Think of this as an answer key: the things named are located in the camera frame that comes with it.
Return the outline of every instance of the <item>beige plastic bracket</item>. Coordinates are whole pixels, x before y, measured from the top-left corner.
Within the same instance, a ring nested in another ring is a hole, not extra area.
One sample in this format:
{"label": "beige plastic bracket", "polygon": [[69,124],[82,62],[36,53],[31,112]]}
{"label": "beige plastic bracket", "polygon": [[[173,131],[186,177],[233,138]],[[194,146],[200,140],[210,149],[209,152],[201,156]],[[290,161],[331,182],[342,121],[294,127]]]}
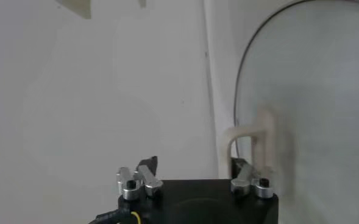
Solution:
{"label": "beige plastic bracket", "polygon": [[219,148],[219,178],[231,178],[231,146],[242,137],[251,137],[252,165],[259,174],[271,178],[275,161],[275,117],[266,108],[258,109],[253,125],[228,128]]}

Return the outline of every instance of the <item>metal clamp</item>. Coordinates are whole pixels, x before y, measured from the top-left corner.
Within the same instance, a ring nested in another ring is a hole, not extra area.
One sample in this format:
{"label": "metal clamp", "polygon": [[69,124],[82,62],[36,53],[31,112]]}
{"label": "metal clamp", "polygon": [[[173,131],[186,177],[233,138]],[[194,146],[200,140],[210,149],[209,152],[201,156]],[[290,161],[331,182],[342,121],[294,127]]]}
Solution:
{"label": "metal clamp", "polygon": [[274,195],[268,179],[266,178],[253,179],[252,183],[255,187],[256,196],[263,199],[267,199],[267,198],[272,198],[272,196]]}
{"label": "metal clamp", "polygon": [[249,194],[251,189],[251,174],[251,165],[245,164],[241,168],[237,178],[230,181],[230,191],[239,197],[246,196],[247,194]]}
{"label": "metal clamp", "polygon": [[155,197],[162,188],[163,182],[156,179],[154,174],[149,170],[148,166],[146,165],[138,166],[137,171],[142,177],[147,195],[152,198]]}
{"label": "metal clamp", "polygon": [[140,180],[135,180],[130,174],[128,167],[119,168],[117,176],[117,183],[119,194],[121,194],[125,200],[134,201],[140,197]]}

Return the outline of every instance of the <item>white wall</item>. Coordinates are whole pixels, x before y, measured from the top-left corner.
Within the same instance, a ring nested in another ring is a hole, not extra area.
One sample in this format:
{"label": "white wall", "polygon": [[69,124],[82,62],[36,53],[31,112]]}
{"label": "white wall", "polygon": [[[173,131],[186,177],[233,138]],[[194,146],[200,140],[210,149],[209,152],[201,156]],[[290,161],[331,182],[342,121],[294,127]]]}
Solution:
{"label": "white wall", "polygon": [[0,223],[87,223],[115,172],[216,178],[201,0],[0,0]]}

